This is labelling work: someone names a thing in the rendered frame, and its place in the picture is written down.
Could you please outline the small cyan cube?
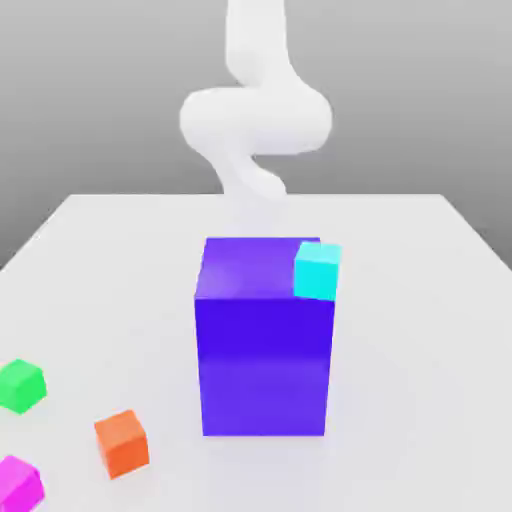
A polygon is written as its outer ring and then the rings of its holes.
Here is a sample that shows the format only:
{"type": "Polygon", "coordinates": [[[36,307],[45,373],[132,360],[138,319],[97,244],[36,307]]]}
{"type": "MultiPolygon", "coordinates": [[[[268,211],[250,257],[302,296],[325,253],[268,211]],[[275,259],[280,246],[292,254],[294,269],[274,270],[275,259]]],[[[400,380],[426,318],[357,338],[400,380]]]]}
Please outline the small cyan cube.
{"type": "Polygon", "coordinates": [[[320,241],[303,241],[294,258],[294,295],[335,301],[342,248],[320,241]]]}

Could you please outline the small orange cube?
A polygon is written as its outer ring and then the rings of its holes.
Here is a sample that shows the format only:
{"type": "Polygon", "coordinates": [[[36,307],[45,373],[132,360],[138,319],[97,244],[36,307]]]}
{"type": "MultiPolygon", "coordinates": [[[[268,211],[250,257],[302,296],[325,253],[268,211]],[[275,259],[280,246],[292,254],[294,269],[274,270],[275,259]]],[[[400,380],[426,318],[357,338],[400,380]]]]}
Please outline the small orange cube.
{"type": "Polygon", "coordinates": [[[133,410],[94,423],[102,461],[110,479],[150,462],[146,432],[133,410]]]}

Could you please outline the small green cube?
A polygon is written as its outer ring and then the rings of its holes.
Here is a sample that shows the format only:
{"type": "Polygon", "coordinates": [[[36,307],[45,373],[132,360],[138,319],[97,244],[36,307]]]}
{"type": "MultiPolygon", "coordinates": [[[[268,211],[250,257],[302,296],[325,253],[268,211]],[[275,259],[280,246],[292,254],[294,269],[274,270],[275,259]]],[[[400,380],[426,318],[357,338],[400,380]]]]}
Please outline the small green cube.
{"type": "Polygon", "coordinates": [[[47,386],[40,367],[15,359],[0,368],[0,406],[24,414],[47,396],[47,386]]]}

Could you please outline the small magenta cube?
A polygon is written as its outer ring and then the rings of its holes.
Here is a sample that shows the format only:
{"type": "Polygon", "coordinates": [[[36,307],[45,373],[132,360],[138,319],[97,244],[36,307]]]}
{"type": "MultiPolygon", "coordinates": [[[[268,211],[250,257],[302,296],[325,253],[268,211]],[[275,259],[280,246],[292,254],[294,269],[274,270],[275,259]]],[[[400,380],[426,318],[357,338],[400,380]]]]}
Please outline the small magenta cube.
{"type": "Polygon", "coordinates": [[[31,512],[44,498],[35,466],[12,455],[0,461],[0,512],[31,512]]]}

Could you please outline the large purple box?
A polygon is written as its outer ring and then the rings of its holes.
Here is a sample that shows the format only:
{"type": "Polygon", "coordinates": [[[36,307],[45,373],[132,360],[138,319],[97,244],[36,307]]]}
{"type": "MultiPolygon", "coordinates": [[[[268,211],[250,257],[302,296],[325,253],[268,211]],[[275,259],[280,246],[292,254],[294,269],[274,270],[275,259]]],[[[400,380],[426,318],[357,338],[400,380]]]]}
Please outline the large purple box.
{"type": "Polygon", "coordinates": [[[204,435],[324,434],[335,303],[295,296],[303,241],[206,240],[194,295],[204,435]]]}

